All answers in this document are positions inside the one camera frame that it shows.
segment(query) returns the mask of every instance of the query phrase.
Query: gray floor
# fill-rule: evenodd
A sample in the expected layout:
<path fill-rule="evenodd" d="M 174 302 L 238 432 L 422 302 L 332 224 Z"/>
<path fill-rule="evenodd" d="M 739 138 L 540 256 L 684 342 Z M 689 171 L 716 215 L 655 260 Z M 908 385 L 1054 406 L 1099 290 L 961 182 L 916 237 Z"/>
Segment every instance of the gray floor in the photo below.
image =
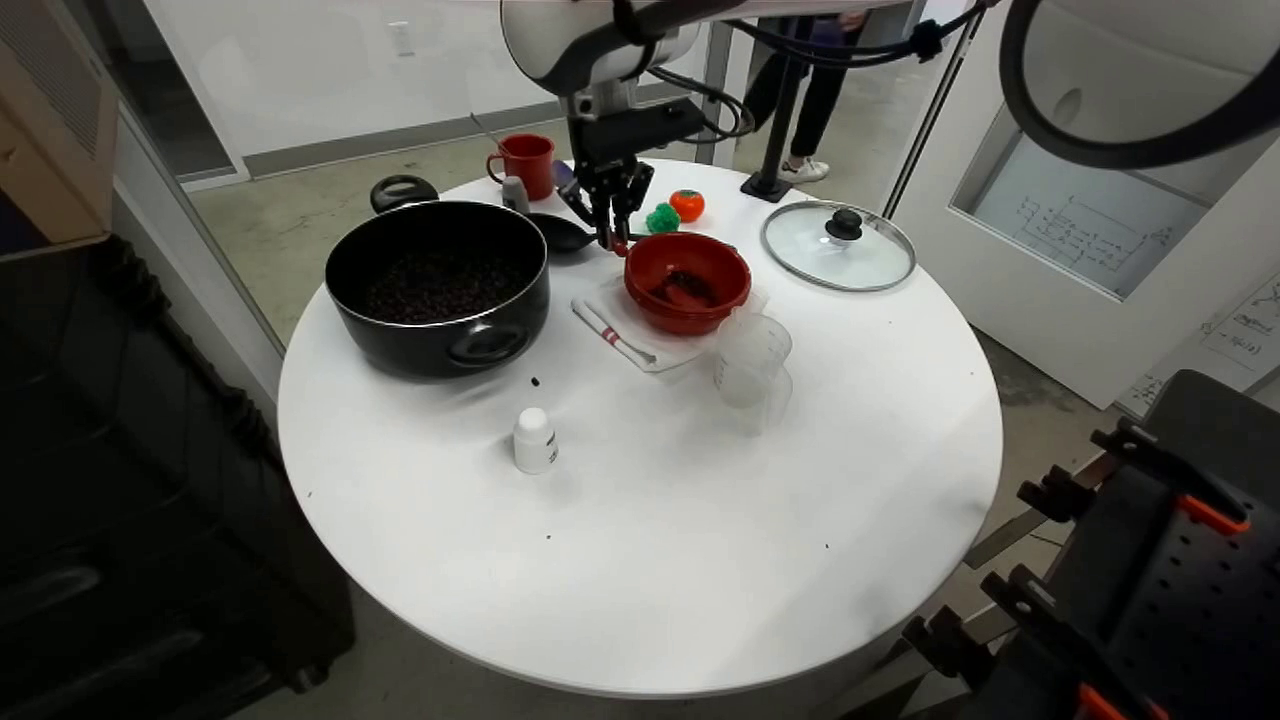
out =
<path fill-rule="evenodd" d="M 911 117 L 922 109 L 933 76 L 861 76 L 850 82 L 823 157 L 835 159 L 835 171 L 812 192 L 832 199 L 850 199 L 879 210 L 903 145 L 911 138 Z M 318 284 L 329 249 L 367 222 L 367 189 L 389 171 L 419 171 L 438 189 L 480 175 L 480 159 L 504 130 L 391 148 L 332 163 L 306 163 L 290 171 L 254 175 L 250 185 L 213 189 L 196 198 L 202 224 L 217 243 L 244 275 L 261 302 L 272 328 L 287 342 L 303 302 Z M 736 157 L 739 169 L 755 169 L 758 141 L 746 141 Z M 1000 406 L 1002 406 L 1002 485 L 988 515 L 988 530 L 1018 512 L 1015 485 L 1045 476 L 1052 463 L 1079 468 L 1089 452 L 1089 427 L 1113 425 L 1091 412 L 1082 399 L 1067 395 L 1002 350 L 988 345 Z M 1061 547 L 1061 534 L 1045 530 L 1002 554 L 991 567 L 1046 567 Z M 974 581 L 991 567 L 955 567 L 933 603 L 955 603 L 961 613 L 983 607 Z M 274 693 L 264 705 L 246 708 L 244 720 L 399 720 L 399 716 L 460 716 L 460 720 L 504 720 L 504 716 L 549 716 L 549 720 L 798 720 L 820 716 L 823 705 L 861 680 L 855 659 L 803 680 L 718 698 L 699 705 L 608 705 L 583 698 L 540 693 L 520 680 L 460 665 L 432 642 L 399 630 L 385 607 L 360 603 L 360 645 L 343 655 L 332 680 L 306 698 Z"/>

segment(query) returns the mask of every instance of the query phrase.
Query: salt shaker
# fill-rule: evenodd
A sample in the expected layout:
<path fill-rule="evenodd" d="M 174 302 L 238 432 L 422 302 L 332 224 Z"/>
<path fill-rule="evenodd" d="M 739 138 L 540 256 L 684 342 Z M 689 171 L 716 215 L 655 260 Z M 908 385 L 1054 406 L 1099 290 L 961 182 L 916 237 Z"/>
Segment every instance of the salt shaker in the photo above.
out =
<path fill-rule="evenodd" d="M 544 407 L 523 407 L 510 432 L 514 468 L 544 473 L 560 458 L 560 439 Z"/>

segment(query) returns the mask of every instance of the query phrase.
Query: pot handle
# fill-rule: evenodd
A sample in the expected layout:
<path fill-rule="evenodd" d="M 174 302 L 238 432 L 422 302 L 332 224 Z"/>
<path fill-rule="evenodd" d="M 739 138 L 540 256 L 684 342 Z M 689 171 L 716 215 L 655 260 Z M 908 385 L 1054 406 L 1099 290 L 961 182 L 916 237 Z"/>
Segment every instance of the pot handle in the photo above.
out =
<path fill-rule="evenodd" d="M 370 213 L 391 213 L 391 210 L 432 204 L 432 199 L 438 199 L 438 192 L 419 175 L 385 175 L 367 192 Z"/>
<path fill-rule="evenodd" d="M 526 334 L 510 323 L 470 323 L 469 338 L 460 338 L 449 350 L 449 365 L 454 367 L 493 367 L 504 365 L 523 350 Z"/>

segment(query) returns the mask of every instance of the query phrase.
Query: black pot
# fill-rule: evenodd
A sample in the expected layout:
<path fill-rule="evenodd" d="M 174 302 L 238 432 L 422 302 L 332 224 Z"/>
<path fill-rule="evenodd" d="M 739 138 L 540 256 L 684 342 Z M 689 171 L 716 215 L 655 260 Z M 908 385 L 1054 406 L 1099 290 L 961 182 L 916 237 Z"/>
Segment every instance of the black pot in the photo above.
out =
<path fill-rule="evenodd" d="M 370 215 L 324 264 L 351 342 L 395 367 L 465 375 L 514 361 L 549 319 L 549 240 L 495 204 L 436 199 L 419 175 L 370 189 Z"/>

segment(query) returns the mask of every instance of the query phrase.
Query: round white table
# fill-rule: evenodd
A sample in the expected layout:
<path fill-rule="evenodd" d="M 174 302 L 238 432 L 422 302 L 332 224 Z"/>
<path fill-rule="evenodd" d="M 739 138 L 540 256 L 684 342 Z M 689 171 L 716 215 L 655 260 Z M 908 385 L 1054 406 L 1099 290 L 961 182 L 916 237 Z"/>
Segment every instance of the round white table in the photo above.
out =
<path fill-rule="evenodd" d="M 922 270 L 867 298 L 777 270 L 773 204 L 739 182 L 655 159 L 650 199 L 699 189 L 695 233 L 746 256 L 752 306 L 790 334 L 790 395 L 768 425 L 699 373 L 641 373 L 573 317 L 576 291 L 619 272 L 595 249 L 550 264 L 531 351 L 469 381 L 370 367 L 329 291 L 313 298 L 279 438 L 300 507 L 357 583 L 480 665 L 598 698 L 798 676 L 941 587 L 1000 479 L 991 367 Z M 495 185 L 449 198 L 495 199 Z M 526 406 L 560 432 L 544 476 L 508 452 Z"/>

